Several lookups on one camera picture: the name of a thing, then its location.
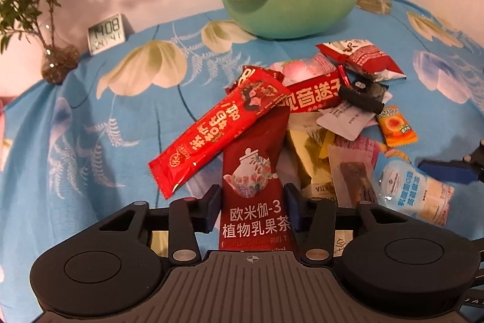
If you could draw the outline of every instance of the circular black cover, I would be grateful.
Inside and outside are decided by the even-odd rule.
[[[480,261],[474,245],[451,231],[385,224],[346,246],[342,274],[351,288],[377,304],[441,303],[470,286]]]
[[[123,232],[83,233],[43,253],[31,269],[40,306],[67,316],[106,316],[150,296],[162,277],[158,255]]]

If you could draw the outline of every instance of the clock display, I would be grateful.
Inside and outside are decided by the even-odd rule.
[[[88,44],[91,55],[96,55],[125,41],[123,20],[120,14],[92,26],[88,31]]]

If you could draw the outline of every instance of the crosshair symbol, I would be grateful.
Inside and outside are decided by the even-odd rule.
[[[250,255],[246,260],[249,263],[254,264],[255,262],[258,262],[260,259],[257,256],[255,256],[255,255]]]

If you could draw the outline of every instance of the teapot illustration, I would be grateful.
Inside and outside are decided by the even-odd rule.
[[[278,178],[270,169],[270,160],[259,156],[259,150],[245,150],[240,165],[232,175],[225,174],[224,179],[239,195],[245,198],[254,197],[263,190],[270,179]]]

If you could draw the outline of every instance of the floral tablecloth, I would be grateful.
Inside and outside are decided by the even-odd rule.
[[[256,39],[224,10],[155,26],[85,58],[61,87],[40,82],[5,107],[0,318],[28,323],[40,313],[28,274],[45,250],[135,200],[169,204],[148,161],[224,97],[243,65],[310,58],[315,44],[351,38],[370,40],[407,75],[390,82],[390,104],[419,136],[403,147],[412,161],[475,149],[484,133],[484,50],[404,0],[390,16],[355,8],[324,35],[296,41]],[[381,141],[377,126],[365,134]],[[221,163],[214,159],[172,199],[221,183]],[[483,208],[484,185],[458,186],[447,228],[483,237]],[[218,229],[198,240],[202,253],[215,249]]]

